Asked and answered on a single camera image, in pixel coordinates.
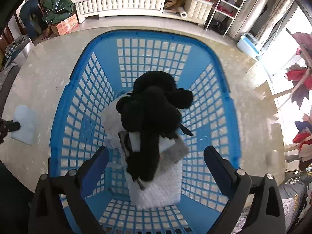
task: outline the red clothing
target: red clothing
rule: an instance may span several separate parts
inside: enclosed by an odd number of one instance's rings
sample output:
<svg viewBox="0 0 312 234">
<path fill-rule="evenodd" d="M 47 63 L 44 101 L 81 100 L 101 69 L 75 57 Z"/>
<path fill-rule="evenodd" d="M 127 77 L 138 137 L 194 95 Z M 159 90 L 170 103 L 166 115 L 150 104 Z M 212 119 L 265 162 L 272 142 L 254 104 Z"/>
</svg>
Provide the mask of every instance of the red clothing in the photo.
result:
<svg viewBox="0 0 312 234">
<path fill-rule="evenodd" d="M 307 70 L 294 69 L 286 73 L 288 81 L 300 81 Z M 308 90 L 312 90 L 312 76 L 308 76 L 303 83 Z"/>
<path fill-rule="evenodd" d="M 298 134 L 296 134 L 295 138 L 293 139 L 293 143 L 298 144 L 298 143 L 302 142 L 304 139 L 306 139 L 310 135 L 311 134 L 308 133 L 308 132 L 298 133 Z"/>
</svg>

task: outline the hanging clothes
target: hanging clothes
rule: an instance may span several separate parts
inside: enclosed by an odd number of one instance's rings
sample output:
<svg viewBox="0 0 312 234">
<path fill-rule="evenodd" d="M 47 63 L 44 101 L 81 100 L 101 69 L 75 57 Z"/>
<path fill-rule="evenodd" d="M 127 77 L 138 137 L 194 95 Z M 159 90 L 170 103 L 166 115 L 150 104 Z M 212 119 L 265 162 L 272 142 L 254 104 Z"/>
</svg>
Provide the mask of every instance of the hanging clothes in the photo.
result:
<svg viewBox="0 0 312 234">
<path fill-rule="evenodd" d="M 311 133 L 308 133 L 308 132 L 298 133 L 298 134 L 296 134 L 295 138 L 293 139 L 293 143 L 299 144 L 300 142 L 302 142 L 304 139 L 306 139 L 310 135 L 311 135 Z"/>
<path fill-rule="evenodd" d="M 302 158 L 303 162 L 312 158 L 312 140 L 300 143 L 298 156 Z"/>
<path fill-rule="evenodd" d="M 296 86 L 297 83 L 298 83 L 297 81 L 293 81 L 294 86 Z M 296 101 L 300 109 L 304 98 L 307 98 L 309 101 L 309 89 L 307 89 L 305 84 L 302 84 L 298 87 L 298 89 L 291 96 L 291 102 L 294 103 Z"/>
<path fill-rule="evenodd" d="M 292 71 L 292 70 L 302 70 L 302 69 L 307 69 L 306 67 L 302 67 L 299 64 L 295 63 L 293 65 L 291 65 L 289 68 L 286 68 L 286 71 Z"/>
<path fill-rule="evenodd" d="M 297 32 L 293 34 L 293 36 L 296 38 L 296 40 L 300 41 L 299 44 L 303 45 L 308 52 L 309 50 L 312 50 L 312 36 L 310 34 Z M 301 48 L 298 47 L 296 54 L 301 54 L 301 52 Z"/>
<path fill-rule="evenodd" d="M 312 119 L 309 115 L 307 115 L 306 113 L 303 113 L 303 117 L 302 117 L 302 120 L 303 121 L 307 121 L 309 122 L 310 124 L 312 124 Z"/>
<path fill-rule="evenodd" d="M 300 79 L 303 77 L 307 69 L 291 69 L 288 72 L 286 72 L 287 80 L 288 81 L 300 81 Z"/>
<path fill-rule="evenodd" d="M 294 122 L 298 131 L 302 132 L 302 130 L 308 128 L 312 132 L 312 125 L 307 121 L 295 121 Z"/>
</svg>

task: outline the blue jeans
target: blue jeans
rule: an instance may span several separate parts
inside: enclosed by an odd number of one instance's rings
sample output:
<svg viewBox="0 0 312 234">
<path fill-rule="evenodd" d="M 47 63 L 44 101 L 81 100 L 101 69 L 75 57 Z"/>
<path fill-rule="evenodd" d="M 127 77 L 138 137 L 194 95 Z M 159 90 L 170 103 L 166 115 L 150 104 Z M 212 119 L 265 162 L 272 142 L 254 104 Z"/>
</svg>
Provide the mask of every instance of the blue jeans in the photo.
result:
<svg viewBox="0 0 312 234">
<path fill-rule="evenodd" d="M 35 38 L 39 34 L 36 32 L 35 28 L 30 23 L 29 16 L 35 15 L 38 18 L 38 23 L 42 31 L 48 28 L 47 23 L 42 20 L 43 14 L 39 6 L 40 4 L 38 0 L 28 0 L 22 6 L 20 11 L 21 21 L 25 25 L 27 34 L 29 35 L 30 38 Z"/>
</svg>

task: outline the basket grid hole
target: basket grid hole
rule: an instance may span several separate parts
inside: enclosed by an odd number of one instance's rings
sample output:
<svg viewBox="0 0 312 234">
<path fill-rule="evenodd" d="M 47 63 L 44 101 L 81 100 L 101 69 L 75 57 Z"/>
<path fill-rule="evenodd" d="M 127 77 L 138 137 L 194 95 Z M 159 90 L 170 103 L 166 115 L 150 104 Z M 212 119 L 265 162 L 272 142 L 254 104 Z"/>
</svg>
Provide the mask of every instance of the basket grid hole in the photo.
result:
<svg viewBox="0 0 312 234">
<path fill-rule="evenodd" d="M 185 233 L 187 230 L 185 232 L 182 230 L 189 228 L 175 205 L 143 211 L 138 210 L 128 201 L 114 199 L 107 205 L 99 222 L 105 226 L 134 228 L 135 231 L 143 231 L 143 233 L 151 230 L 160 230 L 161 233 L 162 229 L 172 229 L 172 231 L 176 229 L 177 233 Z"/>
<path fill-rule="evenodd" d="M 194 95 L 193 105 L 182 111 L 182 123 L 193 133 L 197 128 L 209 126 L 212 145 L 222 155 L 228 158 L 228 137 L 226 119 L 219 84 L 213 65 L 207 68 L 191 85 Z M 227 197 L 222 195 L 204 163 L 203 152 L 197 150 L 197 139 L 182 135 L 191 153 L 183 159 L 182 194 L 212 209 L 221 212 L 227 203 Z"/>
<path fill-rule="evenodd" d="M 178 82 L 191 50 L 181 43 L 145 39 L 117 39 L 117 47 L 122 87 L 132 87 L 139 76 L 151 70 L 170 73 Z"/>
<path fill-rule="evenodd" d="M 106 78 L 100 63 L 96 61 L 97 58 L 93 53 L 92 59 L 89 59 L 82 74 L 70 106 L 63 138 L 64 148 L 62 149 L 61 175 L 65 175 L 72 168 L 78 169 L 85 160 L 93 156 L 100 146 L 104 145 L 104 128 L 101 125 L 99 115 L 104 106 L 108 106 L 110 101 L 113 100 L 115 92 Z M 80 135 L 83 133 L 82 121 L 85 116 L 95 122 L 92 145 L 85 144 L 80 140 Z M 92 195 L 103 190 L 104 175 L 97 183 L 97 187 Z"/>
</svg>

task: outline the white fabric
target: white fabric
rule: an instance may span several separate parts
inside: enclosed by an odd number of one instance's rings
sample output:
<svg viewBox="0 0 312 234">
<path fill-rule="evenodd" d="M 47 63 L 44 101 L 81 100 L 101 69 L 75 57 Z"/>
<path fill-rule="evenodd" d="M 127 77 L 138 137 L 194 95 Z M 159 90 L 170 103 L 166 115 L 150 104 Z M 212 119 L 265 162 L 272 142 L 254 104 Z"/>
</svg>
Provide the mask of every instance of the white fabric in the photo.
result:
<svg viewBox="0 0 312 234">
<path fill-rule="evenodd" d="M 127 169 L 125 154 L 128 155 L 128 151 L 123 143 L 126 134 L 126 131 L 120 133 L 123 148 L 119 148 L 121 164 L 124 166 L 124 170 Z M 180 202 L 182 180 L 181 159 L 189 153 L 189 148 L 180 139 L 175 140 L 175 142 L 172 147 L 160 153 L 160 161 L 154 179 L 151 182 L 139 180 L 140 187 L 137 181 L 132 180 L 129 173 L 124 172 L 130 199 L 138 209 L 164 207 Z"/>
<path fill-rule="evenodd" d="M 103 109 L 100 115 L 105 134 L 107 135 L 105 136 L 104 141 L 112 148 L 118 148 L 121 146 L 118 133 L 124 131 L 124 127 L 121 123 L 121 114 L 116 110 L 116 104 L 118 100 L 124 96 L 126 95 L 124 94 L 116 98 L 109 104 L 109 106 Z"/>
<path fill-rule="evenodd" d="M 106 168 L 115 168 L 115 169 L 121 169 L 122 165 L 118 164 L 116 162 L 108 162 L 106 165 Z"/>
<path fill-rule="evenodd" d="M 307 206 L 302 210 L 302 212 L 300 213 L 299 215 L 299 219 L 302 219 L 303 217 L 305 217 L 307 211 L 311 208 L 311 205 L 310 205 L 310 201 L 311 201 L 311 195 L 312 195 L 312 183 L 310 183 L 307 187 L 307 194 L 308 194 L 308 197 L 306 199 L 307 201 Z"/>
<path fill-rule="evenodd" d="M 140 151 L 140 145 L 141 145 L 141 140 L 140 140 L 140 133 L 135 132 L 135 133 L 129 133 L 129 138 L 131 142 L 131 149 L 133 152 L 139 152 Z M 159 136 L 159 153 L 162 153 L 169 147 L 175 144 L 174 139 L 169 139 L 169 138 L 163 138 Z"/>
<path fill-rule="evenodd" d="M 312 144 L 303 144 L 298 156 L 302 158 L 303 162 L 310 160 L 312 158 Z"/>
</svg>

